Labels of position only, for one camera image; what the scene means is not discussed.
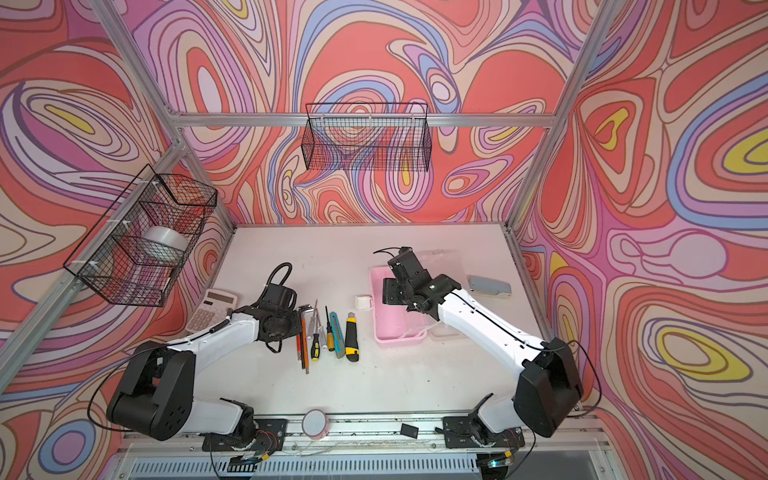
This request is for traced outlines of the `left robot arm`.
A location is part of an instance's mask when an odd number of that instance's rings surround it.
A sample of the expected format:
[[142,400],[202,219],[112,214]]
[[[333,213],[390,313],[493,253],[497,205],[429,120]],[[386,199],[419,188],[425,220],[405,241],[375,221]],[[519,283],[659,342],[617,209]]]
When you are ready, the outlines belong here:
[[217,436],[237,449],[256,438],[254,409],[232,399],[197,398],[197,375],[235,350],[256,342],[278,353],[301,333],[297,293],[269,283],[258,300],[225,314],[203,333],[174,343],[148,341],[130,358],[107,419],[158,441],[182,434]]

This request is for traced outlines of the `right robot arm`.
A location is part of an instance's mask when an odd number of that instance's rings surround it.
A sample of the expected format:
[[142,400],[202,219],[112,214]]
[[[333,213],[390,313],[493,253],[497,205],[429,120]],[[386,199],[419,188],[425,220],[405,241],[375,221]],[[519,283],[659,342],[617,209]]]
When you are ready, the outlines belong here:
[[468,435],[481,445],[510,429],[526,427],[550,438],[584,394],[571,346],[545,341],[504,321],[453,278],[431,276],[413,249],[391,254],[382,281],[383,303],[403,306],[446,324],[483,347],[514,377],[514,390],[490,393],[468,415]]

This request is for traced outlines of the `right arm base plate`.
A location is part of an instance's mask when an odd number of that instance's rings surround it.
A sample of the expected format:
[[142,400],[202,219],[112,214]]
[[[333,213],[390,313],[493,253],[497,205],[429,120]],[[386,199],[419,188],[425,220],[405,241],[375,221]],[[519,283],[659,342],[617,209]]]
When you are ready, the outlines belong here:
[[435,432],[443,436],[449,449],[503,448],[516,452],[526,445],[520,428],[494,433],[471,415],[445,416]]

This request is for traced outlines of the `pink plastic tool box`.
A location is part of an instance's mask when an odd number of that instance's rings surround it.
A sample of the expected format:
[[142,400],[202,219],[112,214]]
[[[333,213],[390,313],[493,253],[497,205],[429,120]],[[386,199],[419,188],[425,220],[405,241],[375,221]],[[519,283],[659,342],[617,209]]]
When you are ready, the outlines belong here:
[[384,280],[394,278],[387,266],[372,268],[369,277],[376,343],[382,348],[395,348],[423,342],[427,337],[432,319],[418,312],[408,312],[405,306],[383,303]]

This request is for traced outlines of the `black hex key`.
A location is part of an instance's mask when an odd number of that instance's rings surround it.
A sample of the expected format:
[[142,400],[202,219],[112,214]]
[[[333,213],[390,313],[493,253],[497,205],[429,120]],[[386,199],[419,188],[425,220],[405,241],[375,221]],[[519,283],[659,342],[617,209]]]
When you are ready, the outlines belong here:
[[314,308],[311,305],[303,305],[299,308],[299,316],[301,321],[301,332],[298,337],[298,345],[300,351],[300,358],[302,368],[306,374],[309,374],[309,353],[308,353],[308,341],[307,341],[307,327],[308,321],[311,318],[311,314],[314,312]]

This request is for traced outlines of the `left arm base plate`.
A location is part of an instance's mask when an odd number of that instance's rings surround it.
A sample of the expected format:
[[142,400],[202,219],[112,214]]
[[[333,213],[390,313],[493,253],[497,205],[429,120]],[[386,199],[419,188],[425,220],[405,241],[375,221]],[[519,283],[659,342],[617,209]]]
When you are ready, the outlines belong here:
[[228,435],[205,434],[202,450],[210,453],[274,454],[281,451],[285,442],[288,420],[284,418],[256,418],[238,426]]

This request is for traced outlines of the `orange hex key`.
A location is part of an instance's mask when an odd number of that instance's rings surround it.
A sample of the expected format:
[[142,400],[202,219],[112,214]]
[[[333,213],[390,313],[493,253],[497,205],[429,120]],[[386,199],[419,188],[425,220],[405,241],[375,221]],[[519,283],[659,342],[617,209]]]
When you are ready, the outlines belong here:
[[308,351],[308,341],[307,341],[307,313],[311,310],[311,307],[309,305],[304,305],[300,308],[300,314],[301,314],[301,340],[302,340],[302,353],[303,353],[303,359],[302,359],[302,368],[304,369],[304,372],[306,375],[309,374],[309,351]]

